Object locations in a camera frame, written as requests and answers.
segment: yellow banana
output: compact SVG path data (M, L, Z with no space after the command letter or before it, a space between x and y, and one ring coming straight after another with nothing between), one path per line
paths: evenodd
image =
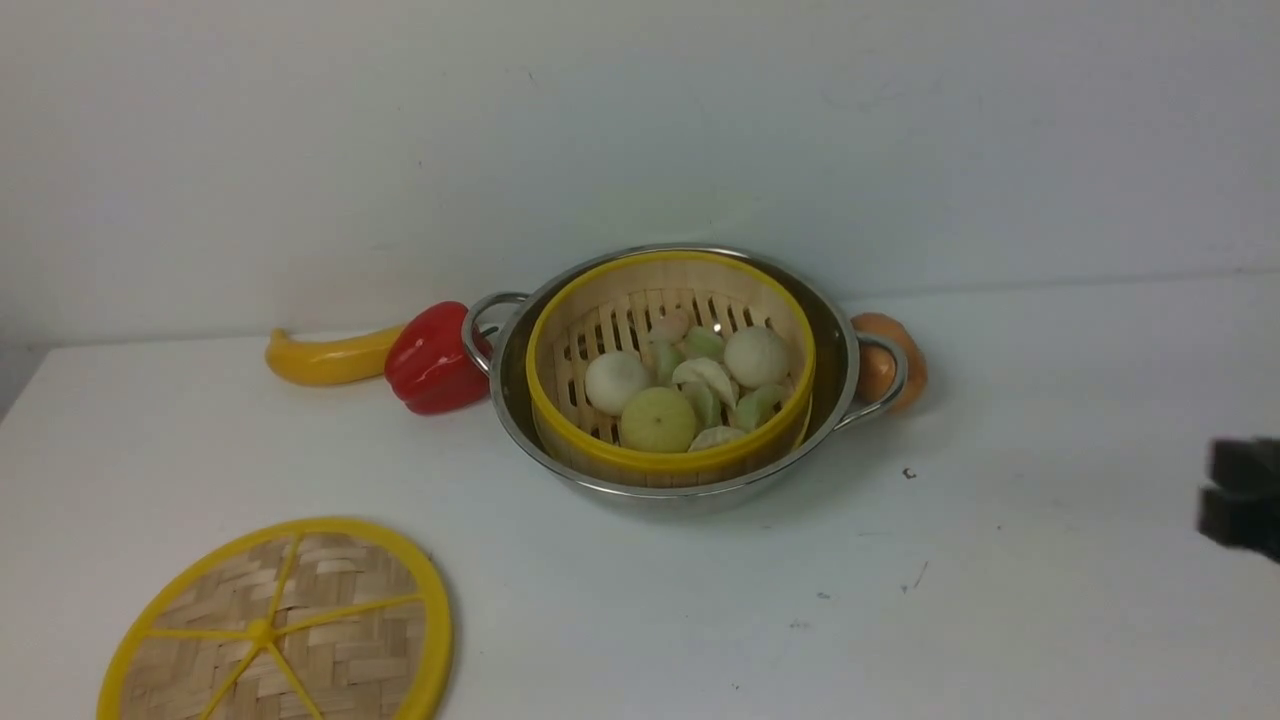
M283 329L271 331L266 366L300 386L335 386L383 374L387 355L404 325L329 342L293 340Z

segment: woven bamboo lid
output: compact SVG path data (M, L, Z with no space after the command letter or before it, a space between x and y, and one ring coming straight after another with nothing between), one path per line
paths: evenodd
M451 653L444 585L412 542L298 520L169 583L116 650L97 716L417 720L434 714Z

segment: pot handle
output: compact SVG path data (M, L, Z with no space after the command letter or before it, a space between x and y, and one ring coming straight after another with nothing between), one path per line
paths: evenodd
M860 423L863 420L869 420L870 418L874 418L876 415L879 415L881 413L888 410L888 407L893 405L893 401L897 400L897 396L902 395L902 388L906 387L906 352L904 352L902 348L899 347L896 342L886 337L870 333L855 332L854 336L858 337L859 345L864 342L874 345L876 347L879 347L881 350L884 350L893 356L893 370L895 370L893 382L890 383L888 391L884 392L884 397L881 397L876 402L872 402L870 405L865 405L856 410L849 410L847 413L845 413L845 416L841 418L838 423L836 423L836 427L832 428L831 432L847 428L849 425Z
M481 297L475 305L467 307L467 316L462 320L462 347L471 363L480 368L485 375L489 374L489 359L485 357L484 352L480 352L480 347L476 345L476 331L479 329L476 323L480 320L480 315L498 305L520 305L525 300L529 300L527 292L495 292Z

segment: white table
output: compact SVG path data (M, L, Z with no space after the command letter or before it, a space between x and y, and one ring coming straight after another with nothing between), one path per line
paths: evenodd
M284 384L264 338L54 351L0 425L5 715L91 717L165 582L321 514L434 555L451 720L1280 712L1280 569L1194 530L1208 441L1280 433L1280 275L856 307L929 401L681 523L570 493L488 405Z

